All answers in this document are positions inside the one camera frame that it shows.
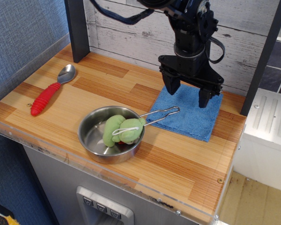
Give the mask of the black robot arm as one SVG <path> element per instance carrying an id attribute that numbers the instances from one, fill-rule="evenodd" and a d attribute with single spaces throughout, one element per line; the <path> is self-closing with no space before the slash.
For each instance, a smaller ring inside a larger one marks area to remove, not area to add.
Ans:
<path id="1" fill-rule="evenodd" d="M 207 0 L 141 0 L 149 9 L 163 11 L 175 33 L 174 55 L 161 55 L 160 72 L 169 94 L 173 95 L 181 81 L 198 87 L 199 107 L 222 91 L 224 79 L 211 68 L 219 63 L 210 58 L 212 43 L 225 51 L 224 45 L 212 35 L 217 32 L 218 20 Z"/>

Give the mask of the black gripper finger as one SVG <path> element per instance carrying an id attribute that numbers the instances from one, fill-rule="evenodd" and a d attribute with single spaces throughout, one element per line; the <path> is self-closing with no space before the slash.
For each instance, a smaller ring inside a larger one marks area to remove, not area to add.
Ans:
<path id="1" fill-rule="evenodd" d="M 199 107 L 206 108 L 209 100 L 214 96 L 214 93 L 211 90 L 201 88 L 199 90 Z"/>
<path id="2" fill-rule="evenodd" d="M 176 71 L 162 71 L 163 82 L 169 94 L 174 95 L 180 87 L 180 75 Z"/>

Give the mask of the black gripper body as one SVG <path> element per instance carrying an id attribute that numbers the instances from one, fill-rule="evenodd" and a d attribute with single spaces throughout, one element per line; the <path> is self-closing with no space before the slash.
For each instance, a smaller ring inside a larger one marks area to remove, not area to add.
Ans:
<path id="1" fill-rule="evenodd" d="M 205 54 L 192 59 L 177 55 L 161 55 L 158 60 L 161 63 L 160 72 L 176 71 L 180 75 L 180 82 L 211 90 L 214 95 L 221 93 L 224 79 L 212 69 Z"/>

